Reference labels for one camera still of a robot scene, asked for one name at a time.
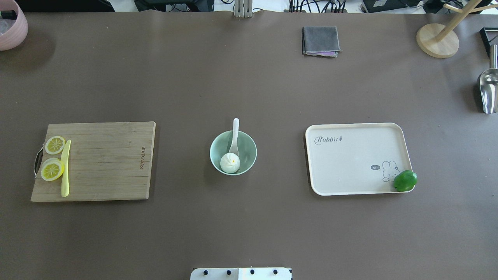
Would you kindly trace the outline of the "white ceramic spoon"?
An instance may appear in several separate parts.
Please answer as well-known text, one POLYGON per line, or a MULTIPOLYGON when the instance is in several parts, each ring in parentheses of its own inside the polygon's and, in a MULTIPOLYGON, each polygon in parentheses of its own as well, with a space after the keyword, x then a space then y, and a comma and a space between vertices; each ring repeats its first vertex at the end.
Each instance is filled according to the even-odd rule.
POLYGON ((229 153, 235 154, 239 156, 239 151, 238 151, 238 133, 239 133, 239 118, 233 119, 233 127, 232 127, 232 139, 231 139, 231 145, 229 148, 229 153))

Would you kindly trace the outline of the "white steamed bun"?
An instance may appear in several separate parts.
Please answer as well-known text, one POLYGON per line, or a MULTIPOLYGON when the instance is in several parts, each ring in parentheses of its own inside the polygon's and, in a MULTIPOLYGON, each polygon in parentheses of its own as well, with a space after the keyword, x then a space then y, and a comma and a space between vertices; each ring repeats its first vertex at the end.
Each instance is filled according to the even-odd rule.
POLYGON ((237 154, 227 153, 220 160, 221 170, 228 174, 234 174, 240 169, 240 158, 237 154))

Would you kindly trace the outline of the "light green bowl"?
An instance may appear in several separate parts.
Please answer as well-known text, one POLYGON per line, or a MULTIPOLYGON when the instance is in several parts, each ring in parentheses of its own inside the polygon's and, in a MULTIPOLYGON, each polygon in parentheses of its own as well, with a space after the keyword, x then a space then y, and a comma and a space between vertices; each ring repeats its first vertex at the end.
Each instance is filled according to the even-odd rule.
POLYGON ((240 159, 240 168, 235 173, 226 173, 221 169, 220 161, 222 156, 229 152, 232 142, 232 131, 225 131, 214 138, 209 151, 212 165, 220 173, 235 176, 246 173, 255 163, 257 158, 257 147, 254 140, 243 131, 238 133, 238 152, 240 159))

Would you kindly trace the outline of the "pink bowl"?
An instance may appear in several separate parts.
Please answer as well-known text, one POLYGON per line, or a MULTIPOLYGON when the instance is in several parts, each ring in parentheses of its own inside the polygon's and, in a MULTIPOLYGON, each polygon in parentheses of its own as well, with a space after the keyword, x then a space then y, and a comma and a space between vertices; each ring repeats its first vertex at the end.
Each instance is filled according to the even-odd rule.
POLYGON ((1 32, 0 37, 0 50, 10 50, 19 46, 26 38, 28 32, 28 25, 25 14, 14 0, 1 0, 0 7, 2 11, 13 10, 16 12, 17 19, 5 31, 1 32))

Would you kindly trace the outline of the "cream rabbit tray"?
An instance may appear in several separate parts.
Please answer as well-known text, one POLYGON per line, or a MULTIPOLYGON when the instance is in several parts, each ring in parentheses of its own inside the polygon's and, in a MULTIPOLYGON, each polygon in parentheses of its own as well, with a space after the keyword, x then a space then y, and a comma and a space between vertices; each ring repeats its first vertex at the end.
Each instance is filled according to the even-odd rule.
POLYGON ((392 122, 316 124, 305 131, 310 186, 320 196, 397 193, 412 170, 402 128, 392 122))

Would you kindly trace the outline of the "grey folded cloth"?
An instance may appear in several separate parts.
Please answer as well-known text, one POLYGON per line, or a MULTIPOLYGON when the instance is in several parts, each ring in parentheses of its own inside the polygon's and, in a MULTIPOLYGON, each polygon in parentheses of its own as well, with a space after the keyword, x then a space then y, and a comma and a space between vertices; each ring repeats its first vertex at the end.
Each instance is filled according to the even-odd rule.
POLYGON ((308 56, 336 58, 342 51, 336 26, 304 26, 302 53, 308 56))

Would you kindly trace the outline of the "wooden cutting board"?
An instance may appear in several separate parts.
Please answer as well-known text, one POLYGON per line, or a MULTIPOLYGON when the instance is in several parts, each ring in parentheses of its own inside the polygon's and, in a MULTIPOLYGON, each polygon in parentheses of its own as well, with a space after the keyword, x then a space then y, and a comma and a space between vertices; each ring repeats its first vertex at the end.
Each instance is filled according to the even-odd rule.
POLYGON ((72 142, 69 193, 61 196, 61 178, 47 182, 38 171, 32 202, 148 199, 155 132, 155 122, 49 124, 46 140, 72 142))

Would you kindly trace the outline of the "green lime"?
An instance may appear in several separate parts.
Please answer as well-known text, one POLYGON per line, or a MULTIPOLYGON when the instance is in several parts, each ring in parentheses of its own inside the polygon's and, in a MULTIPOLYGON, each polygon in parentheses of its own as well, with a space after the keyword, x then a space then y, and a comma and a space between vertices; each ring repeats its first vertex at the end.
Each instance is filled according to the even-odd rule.
POLYGON ((404 170, 394 179, 394 188, 398 192, 411 191, 418 182, 417 174, 410 170, 404 170))

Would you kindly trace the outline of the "yellow plastic knife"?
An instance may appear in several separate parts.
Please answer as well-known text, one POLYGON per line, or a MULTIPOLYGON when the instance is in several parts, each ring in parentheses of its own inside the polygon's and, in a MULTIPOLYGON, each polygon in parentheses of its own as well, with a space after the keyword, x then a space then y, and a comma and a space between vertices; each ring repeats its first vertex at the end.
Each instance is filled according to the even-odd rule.
POLYGON ((61 154, 60 161, 64 165, 64 172, 61 179, 61 196, 67 197, 70 192, 69 184, 69 153, 71 147, 71 140, 67 140, 64 149, 61 154))

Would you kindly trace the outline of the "stacked lemon slices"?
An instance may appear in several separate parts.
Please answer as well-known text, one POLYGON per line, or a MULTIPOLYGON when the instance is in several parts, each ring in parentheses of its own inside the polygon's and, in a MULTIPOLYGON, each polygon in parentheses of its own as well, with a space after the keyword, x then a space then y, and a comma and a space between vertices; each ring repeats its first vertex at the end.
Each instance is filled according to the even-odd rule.
POLYGON ((45 181, 54 181, 64 173, 65 165, 58 158, 49 158, 41 165, 40 175, 45 181))

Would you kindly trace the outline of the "wooden mug tree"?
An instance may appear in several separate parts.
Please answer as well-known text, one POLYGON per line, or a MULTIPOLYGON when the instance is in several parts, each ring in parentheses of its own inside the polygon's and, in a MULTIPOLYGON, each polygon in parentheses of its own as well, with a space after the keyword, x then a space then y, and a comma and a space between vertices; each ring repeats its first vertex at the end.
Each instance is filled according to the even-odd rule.
POLYGON ((447 24, 431 23, 422 26, 416 34, 418 46, 434 58, 450 58, 459 48, 459 39, 453 29, 470 13, 496 8, 498 5, 476 7, 481 1, 470 0, 462 9, 445 4, 444 8, 455 11, 456 15, 447 24))

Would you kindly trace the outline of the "metal scoop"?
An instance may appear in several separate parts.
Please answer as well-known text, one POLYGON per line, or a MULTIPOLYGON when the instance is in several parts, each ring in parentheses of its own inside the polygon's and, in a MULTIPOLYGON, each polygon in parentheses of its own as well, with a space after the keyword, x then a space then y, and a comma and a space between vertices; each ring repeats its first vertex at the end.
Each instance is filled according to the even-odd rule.
POLYGON ((497 45, 490 46, 489 69, 483 71, 478 78, 482 98, 483 112, 494 114, 498 111, 498 69, 497 45))

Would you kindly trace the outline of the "aluminium frame post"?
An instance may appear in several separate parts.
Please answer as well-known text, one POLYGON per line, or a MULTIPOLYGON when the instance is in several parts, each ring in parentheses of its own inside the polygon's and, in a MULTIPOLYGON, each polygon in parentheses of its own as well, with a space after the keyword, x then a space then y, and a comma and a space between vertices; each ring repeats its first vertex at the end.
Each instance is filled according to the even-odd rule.
POLYGON ((235 0, 234 2, 235 18, 251 18, 253 17, 253 1, 252 0, 235 0))

